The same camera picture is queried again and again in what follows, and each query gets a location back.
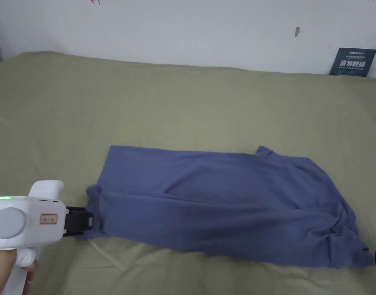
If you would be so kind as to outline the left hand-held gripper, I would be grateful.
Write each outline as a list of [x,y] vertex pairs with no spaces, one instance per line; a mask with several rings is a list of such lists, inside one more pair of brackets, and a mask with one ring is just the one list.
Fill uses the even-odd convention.
[[60,180],[37,181],[27,196],[0,196],[0,250],[17,250],[19,267],[32,264],[44,245],[93,227],[92,213],[60,200],[63,187]]

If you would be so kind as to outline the person's left hand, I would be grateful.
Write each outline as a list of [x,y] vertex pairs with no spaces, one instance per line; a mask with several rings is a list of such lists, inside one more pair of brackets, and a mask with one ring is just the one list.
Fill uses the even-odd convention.
[[[1,250],[0,251],[0,294],[2,293],[7,281],[11,275],[12,269],[16,263],[16,250]],[[27,277],[23,288],[23,295],[30,293],[30,282],[33,280],[35,272],[39,269],[39,264],[34,261],[30,266],[26,267]]]

